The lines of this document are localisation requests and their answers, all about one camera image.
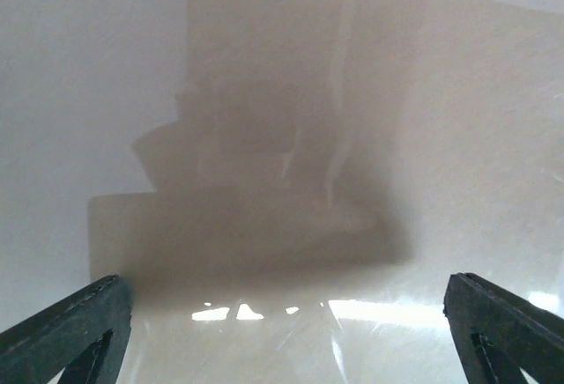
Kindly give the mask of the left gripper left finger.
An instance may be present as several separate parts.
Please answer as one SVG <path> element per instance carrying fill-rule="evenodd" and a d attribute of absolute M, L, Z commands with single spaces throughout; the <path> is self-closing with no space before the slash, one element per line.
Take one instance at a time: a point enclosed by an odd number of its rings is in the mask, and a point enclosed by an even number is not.
<path fill-rule="evenodd" d="M 89 284 L 1 333 L 1 382 L 117 382 L 131 314 L 124 278 Z"/>

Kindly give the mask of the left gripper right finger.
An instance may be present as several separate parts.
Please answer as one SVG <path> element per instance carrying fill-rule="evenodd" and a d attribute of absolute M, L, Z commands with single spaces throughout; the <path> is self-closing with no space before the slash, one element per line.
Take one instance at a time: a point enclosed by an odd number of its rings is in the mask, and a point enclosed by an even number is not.
<path fill-rule="evenodd" d="M 473 273 L 449 278 L 444 309 L 469 383 L 563 382 L 563 319 Z"/>

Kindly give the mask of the clear acrylic glass sheet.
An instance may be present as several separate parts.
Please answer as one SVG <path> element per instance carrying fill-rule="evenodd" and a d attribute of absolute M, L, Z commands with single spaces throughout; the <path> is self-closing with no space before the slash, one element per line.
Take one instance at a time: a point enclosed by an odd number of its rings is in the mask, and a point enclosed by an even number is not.
<path fill-rule="evenodd" d="M 122 383 L 462 383 L 563 310 L 563 0 L 1 0 L 1 326 L 109 274 Z"/>

